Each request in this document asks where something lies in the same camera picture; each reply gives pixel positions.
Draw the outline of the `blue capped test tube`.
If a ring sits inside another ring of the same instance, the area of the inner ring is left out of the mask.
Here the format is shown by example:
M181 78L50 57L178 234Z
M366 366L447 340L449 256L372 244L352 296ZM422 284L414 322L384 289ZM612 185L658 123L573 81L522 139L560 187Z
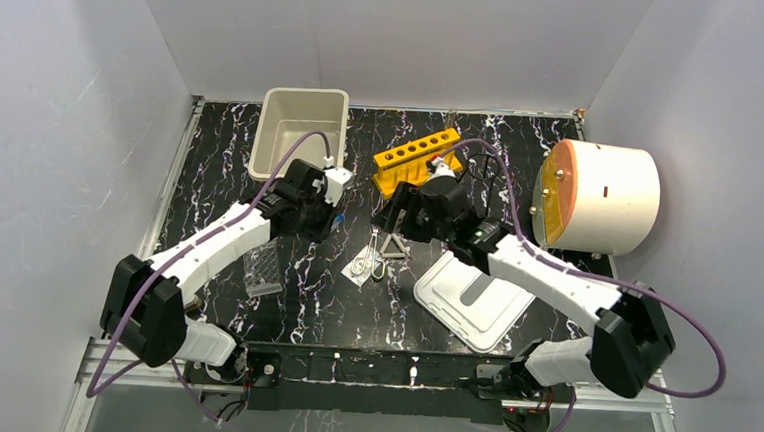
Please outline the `blue capped test tube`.
M341 226L342 226L342 223L344 222L344 220L345 220L345 216L343 214L337 213L335 215L335 218L334 218L334 220L333 220L333 222L331 223L331 226L330 226L330 233L332 235L334 235L336 232L341 230Z

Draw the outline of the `long glass test tube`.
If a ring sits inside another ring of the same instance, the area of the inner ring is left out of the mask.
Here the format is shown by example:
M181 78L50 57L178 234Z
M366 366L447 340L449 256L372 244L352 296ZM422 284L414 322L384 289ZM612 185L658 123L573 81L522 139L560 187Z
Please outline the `long glass test tube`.
M456 119L457 119L457 110L456 109L450 109L446 112L445 116L445 127L446 129L453 129L456 127Z

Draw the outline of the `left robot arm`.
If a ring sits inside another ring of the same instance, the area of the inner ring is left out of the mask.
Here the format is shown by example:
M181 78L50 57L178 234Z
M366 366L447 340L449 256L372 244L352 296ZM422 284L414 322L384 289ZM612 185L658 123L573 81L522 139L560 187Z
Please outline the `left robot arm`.
M318 242L330 234L352 172L291 161L284 176L266 183L247 204L234 203L198 233L143 260L116 265L100 316L114 340L149 367L171 359L208 365L223 383L245 375L240 340L223 326L198 322L187 305L223 269L280 236Z

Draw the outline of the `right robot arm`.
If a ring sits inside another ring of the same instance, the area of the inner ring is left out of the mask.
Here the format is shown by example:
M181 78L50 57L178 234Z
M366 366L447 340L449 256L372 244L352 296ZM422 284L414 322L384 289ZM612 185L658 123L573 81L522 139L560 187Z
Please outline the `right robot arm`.
M558 384L595 382L633 399L675 348L662 307L647 292L527 250L510 225L478 215L453 177L400 183L372 222L407 240L441 241L459 262L518 286L579 325L582 337L535 340L510 361L493 384L511 394L534 400Z

